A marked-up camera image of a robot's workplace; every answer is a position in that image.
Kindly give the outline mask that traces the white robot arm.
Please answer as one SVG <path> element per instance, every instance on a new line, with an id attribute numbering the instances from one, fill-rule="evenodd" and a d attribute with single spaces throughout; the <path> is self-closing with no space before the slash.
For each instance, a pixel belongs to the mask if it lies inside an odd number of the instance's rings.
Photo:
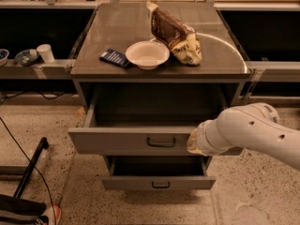
<path id="1" fill-rule="evenodd" d="M 187 150 L 216 156 L 233 147 L 247 148 L 300 170 L 300 131 L 278 120 L 276 109 L 266 103 L 231 107 L 200 123 L 187 139 Z"/>

